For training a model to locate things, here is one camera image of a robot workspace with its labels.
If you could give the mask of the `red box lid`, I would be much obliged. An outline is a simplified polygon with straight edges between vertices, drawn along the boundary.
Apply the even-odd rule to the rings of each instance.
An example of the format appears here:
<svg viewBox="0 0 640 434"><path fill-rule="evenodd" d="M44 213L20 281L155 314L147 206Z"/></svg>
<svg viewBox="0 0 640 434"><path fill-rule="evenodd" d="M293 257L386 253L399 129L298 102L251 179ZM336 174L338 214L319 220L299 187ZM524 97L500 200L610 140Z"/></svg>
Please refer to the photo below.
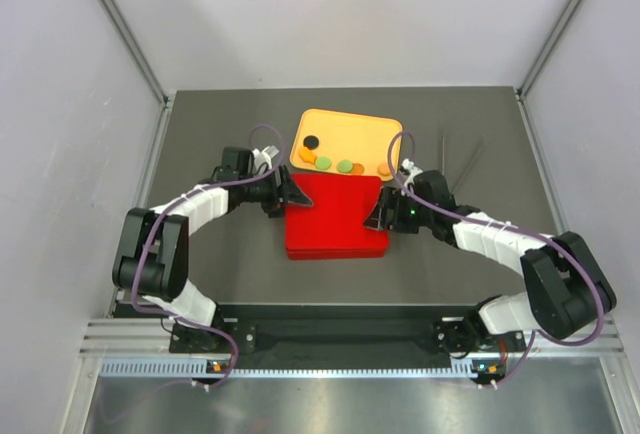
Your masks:
<svg viewBox="0 0 640 434"><path fill-rule="evenodd" d="M284 245L291 260L381 258L388 233L364 226L383 183L376 176L295 173L293 180L312 201L289 206Z"/></svg>

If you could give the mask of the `metal tongs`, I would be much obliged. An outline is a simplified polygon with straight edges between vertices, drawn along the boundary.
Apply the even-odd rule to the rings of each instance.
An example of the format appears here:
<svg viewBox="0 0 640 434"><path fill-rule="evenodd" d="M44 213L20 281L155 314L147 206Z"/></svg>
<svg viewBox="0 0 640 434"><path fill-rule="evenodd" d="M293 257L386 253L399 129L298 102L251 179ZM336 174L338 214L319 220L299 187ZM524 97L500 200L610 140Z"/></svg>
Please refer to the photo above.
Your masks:
<svg viewBox="0 0 640 434"><path fill-rule="evenodd" d="M485 139L479 137L472 144L463 144L460 152L456 147L449 129L440 125L436 139L436 167L446 177L454 194L463 187L476 168L485 150Z"/></svg>

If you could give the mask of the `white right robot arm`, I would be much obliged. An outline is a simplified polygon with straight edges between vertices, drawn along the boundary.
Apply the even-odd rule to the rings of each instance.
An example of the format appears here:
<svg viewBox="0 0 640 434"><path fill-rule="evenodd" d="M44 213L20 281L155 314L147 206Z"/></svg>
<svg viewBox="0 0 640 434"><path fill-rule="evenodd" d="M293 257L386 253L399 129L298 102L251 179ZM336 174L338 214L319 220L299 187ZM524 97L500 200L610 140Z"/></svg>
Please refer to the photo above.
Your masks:
<svg viewBox="0 0 640 434"><path fill-rule="evenodd" d="M402 234L427 228L437 240L506 267L524 281L524 292L489 298L471 310L466 334L474 347L490 349L503 334L524 330L564 341L616 306L614 290L580 235L529 233L460 205L437 170L406 176L402 186L381 189L365 227Z"/></svg>

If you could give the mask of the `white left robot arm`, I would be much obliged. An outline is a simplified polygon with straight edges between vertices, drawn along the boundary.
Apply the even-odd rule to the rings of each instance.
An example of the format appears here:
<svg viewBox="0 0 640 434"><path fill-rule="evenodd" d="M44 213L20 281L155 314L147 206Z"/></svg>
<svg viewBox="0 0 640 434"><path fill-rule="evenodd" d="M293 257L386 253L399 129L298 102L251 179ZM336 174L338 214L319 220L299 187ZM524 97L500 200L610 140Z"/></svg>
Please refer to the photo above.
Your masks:
<svg viewBox="0 0 640 434"><path fill-rule="evenodd" d="M189 191L164 205L129 210L112 268L114 286L194 325L192 338L203 349L220 348L227 328L218 304L189 280L189 239L245 203L260 205L270 218L282 217L291 205L311 207L279 158L274 146L226 147L212 175Z"/></svg>

